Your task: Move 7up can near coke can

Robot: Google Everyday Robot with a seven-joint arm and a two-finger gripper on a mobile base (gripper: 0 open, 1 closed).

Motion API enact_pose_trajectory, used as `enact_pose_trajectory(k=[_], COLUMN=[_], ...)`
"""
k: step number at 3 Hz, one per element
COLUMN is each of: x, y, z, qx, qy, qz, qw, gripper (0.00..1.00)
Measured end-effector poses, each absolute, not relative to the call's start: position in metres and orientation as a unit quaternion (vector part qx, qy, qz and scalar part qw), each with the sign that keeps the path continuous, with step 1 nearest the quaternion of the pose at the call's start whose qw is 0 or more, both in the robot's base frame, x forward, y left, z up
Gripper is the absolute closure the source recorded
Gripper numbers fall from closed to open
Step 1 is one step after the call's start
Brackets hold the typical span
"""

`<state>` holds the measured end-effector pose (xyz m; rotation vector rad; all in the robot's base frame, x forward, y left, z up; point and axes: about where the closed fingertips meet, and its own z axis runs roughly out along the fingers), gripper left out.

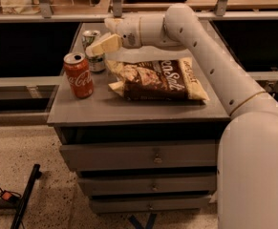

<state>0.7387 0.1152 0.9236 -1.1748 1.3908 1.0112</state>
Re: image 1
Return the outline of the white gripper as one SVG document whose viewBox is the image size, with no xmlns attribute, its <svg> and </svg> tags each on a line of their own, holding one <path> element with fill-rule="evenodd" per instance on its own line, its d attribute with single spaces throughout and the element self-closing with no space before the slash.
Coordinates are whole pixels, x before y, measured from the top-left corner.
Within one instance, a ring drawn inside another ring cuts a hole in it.
<svg viewBox="0 0 278 229">
<path fill-rule="evenodd" d="M 116 52 L 122 45 L 127 49 L 136 49 L 142 46 L 138 17 L 106 18 L 104 23 L 113 34 L 105 33 L 88 46 L 85 50 L 88 57 Z"/>
</svg>

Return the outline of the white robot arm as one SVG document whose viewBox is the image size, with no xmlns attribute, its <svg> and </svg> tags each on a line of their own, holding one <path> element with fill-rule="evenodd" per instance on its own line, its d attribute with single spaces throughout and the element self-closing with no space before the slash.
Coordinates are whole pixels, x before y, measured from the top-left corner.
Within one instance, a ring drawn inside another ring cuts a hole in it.
<svg viewBox="0 0 278 229">
<path fill-rule="evenodd" d="M 160 15 L 108 18 L 105 25 L 109 33 L 87 48 L 88 55 L 142 46 L 191 51 L 231 118 L 218 149 L 218 229 L 278 229 L 278 102 L 185 4 Z"/>
</svg>

